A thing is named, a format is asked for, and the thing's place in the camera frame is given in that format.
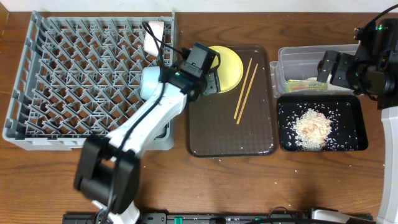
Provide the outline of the yellow plastic plate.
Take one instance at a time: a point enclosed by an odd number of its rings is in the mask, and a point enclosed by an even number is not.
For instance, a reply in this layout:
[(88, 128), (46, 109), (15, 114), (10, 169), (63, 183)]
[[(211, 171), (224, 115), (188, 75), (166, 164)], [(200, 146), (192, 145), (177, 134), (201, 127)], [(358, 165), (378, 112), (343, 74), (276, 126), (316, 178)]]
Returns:
[(211, 50), (221, 56), (221, 64), (217, 69), (220, 81), (220, 92), (224, 93), (236, 87), (243, 77), (243, 63), (238, 54), (230, 48), (211, 46)]

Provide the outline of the wooden chopstick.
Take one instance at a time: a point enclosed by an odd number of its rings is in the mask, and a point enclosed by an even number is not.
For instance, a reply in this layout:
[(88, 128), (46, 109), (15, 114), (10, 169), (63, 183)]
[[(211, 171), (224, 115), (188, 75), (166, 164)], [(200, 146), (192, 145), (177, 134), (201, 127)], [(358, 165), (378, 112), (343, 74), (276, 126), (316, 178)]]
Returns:
[(243, 97), (244, 88), (245, 88), (245, 85), (246, 85), (246, 82), (247, 82), (247, 79), (248, 79), (248, 74), (249, 74), (249, 70), (251, 68), (251, 64), (252, 64), (252, 58), (250, 58), (250, 61), (249, 61), (249, 64), (247, 66), (247, 70), (246, 70), (246, 73), (245, 73), (245, 76), (244, 76), (243, 84), (242, 84), (241, 91), (240, 91), (239, 98), (238, 98), (238, 103), (237, 103), (236, 110), (235, 110), (235, 113), (234, 113), (234, 119), (237, 119), (237, 117), (238, 117), (238, 112), (239, 112), (239, 108), (240, 108), (240, 105), (241, 105), (241, 100), (242, 100), (242, 97)]
[(243, 97), (242, 97), (242, 100), (241, 100), (241, 105), (240, 105), (240, 108), (239, 108), (238, 117), (236, 119), (236, 124), (239, 124), (240, 120), (242, 118), (242, 115), (243, 115), (243, 112), (244, 112), (244, 109), (245, 109), (245, 106), (246, 106), (246, 102), (248, 100), (248, 97), (249, 97), (249, 94), (250, 94), (250, 91), (251, 91), (251, 87), (252, 87), (252, 84), (254, 82), (254, 78), (256, 76), (257, 68), (258, 68), (258, 63), (254, 67), (254, 71), (252, 73), (252, 76), (251, 76), (251, 79), (250, 79), (250, 82), (248, 84), (247, 89), (244, 88), (244, 93), (243, 93)]

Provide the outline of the rice food leftovers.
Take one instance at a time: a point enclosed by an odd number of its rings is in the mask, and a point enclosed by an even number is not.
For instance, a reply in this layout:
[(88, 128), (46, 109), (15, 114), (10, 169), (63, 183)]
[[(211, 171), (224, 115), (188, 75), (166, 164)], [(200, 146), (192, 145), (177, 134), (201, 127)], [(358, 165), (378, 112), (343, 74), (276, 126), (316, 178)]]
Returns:
[(349, 103), (279, 103), (280, 140), (286, 151), (354, 151), (358, 134)]

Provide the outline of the light blue plastic bowl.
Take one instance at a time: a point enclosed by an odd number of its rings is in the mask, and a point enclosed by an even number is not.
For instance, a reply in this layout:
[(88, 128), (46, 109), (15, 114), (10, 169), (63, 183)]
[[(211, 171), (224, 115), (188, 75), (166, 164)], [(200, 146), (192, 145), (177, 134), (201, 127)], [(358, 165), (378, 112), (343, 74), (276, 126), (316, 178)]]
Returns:
[(148, 100), (159, 83), (160, 67), (146, 67), (142, 71), (140, 97)]

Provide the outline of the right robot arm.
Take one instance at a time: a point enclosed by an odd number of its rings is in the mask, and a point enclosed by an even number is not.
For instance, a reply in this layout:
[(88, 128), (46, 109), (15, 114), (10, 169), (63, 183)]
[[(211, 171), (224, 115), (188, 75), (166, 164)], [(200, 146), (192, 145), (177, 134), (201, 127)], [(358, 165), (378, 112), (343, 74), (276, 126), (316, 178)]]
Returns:
[(397, 19), (371, 21), (355, 30), (355, 54), (327, 50), (317, 81), (329, 82), (377, 101), (382, 111), (385, 168), (377, 223), (397, 223)]

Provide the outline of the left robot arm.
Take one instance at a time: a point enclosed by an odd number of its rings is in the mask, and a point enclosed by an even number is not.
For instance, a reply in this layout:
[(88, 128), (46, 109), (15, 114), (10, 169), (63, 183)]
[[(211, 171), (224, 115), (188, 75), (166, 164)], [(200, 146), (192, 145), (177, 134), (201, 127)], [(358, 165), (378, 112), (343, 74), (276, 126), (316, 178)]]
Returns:
[(161, 130), (191, 101), (220, 92), (221, 55), (202, 44), (183, 50), (183, 58), (170, 67), (147, 67), (142, 72), (144, 104), (105, 137), (86, 138), (74, 187), (101, 205), (95, 223), (135, 223), (133, 204), (139, 188), (140, 163)]

